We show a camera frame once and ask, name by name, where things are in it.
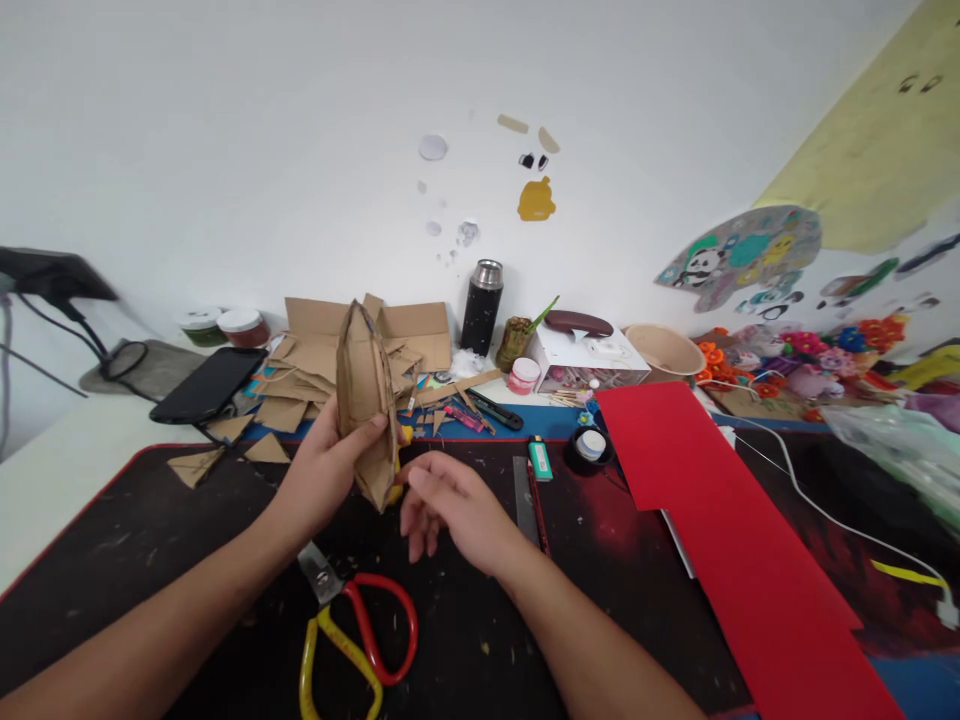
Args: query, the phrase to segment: green lighter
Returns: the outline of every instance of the green lighter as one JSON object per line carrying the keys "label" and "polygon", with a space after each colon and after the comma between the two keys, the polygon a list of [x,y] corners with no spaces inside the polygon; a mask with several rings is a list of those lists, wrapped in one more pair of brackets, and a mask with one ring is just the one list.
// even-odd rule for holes
{"label": "green lighter", "polygon": [[537,480],[553,480],[550,460],[547,459],[547,446],[539,435],[530,436],[530,462],[533,464],[533,476]]}

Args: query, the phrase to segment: metal ruler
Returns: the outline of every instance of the metal ruler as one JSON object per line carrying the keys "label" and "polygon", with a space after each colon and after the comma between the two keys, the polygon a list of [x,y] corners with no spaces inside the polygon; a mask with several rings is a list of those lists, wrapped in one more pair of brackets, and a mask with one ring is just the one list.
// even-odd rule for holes
{"label": "metal ruler", "polygon": [[515,455],[513,458],[513,486],[517,499],[517,527],[527,540],[540,549],[540,530],[537,527],[526,457]]}

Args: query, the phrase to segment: thermos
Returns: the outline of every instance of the thermos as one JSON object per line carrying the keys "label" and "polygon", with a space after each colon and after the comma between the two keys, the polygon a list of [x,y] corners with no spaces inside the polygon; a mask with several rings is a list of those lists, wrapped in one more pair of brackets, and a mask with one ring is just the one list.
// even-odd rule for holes
{"label": "thermos", "polygon": [[490,350],[493,326],[503,294],[503,265],[495,260],[481,260],[470,278],[467,310],[463,314],[460,347],[484,356]]}

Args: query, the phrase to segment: red paper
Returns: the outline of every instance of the red paper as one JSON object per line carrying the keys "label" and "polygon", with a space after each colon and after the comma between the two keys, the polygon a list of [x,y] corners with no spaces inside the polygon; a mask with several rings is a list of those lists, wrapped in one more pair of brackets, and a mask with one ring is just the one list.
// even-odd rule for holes
{"label": "red paper", "polygon": [[760,716],[902,718],[856,614],[689,388],[597,399],[637,509],[670,511]]}

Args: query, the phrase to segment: hand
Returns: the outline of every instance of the hand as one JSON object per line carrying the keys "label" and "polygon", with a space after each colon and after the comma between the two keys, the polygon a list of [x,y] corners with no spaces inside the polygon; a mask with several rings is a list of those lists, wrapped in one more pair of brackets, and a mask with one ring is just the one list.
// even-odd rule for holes
{"label": "hand", "polygon": [[400,534],[410,538],[410,562],[437,551],[444,526],[463,556],[487,575],[503,579],[508,564],[527,543],[500,501],[476,472],[442,452],[428,452],[404,465],[398,476],[410,485],[400,508]]}
{"label": "hand", "polygon": [[295,550],[330,522],[353,486],[357,458],[387,427],[386,416],[376,415],[341,440],[337,416],[334,395],[301,443],[277,496],[264,512],[274,531]]}

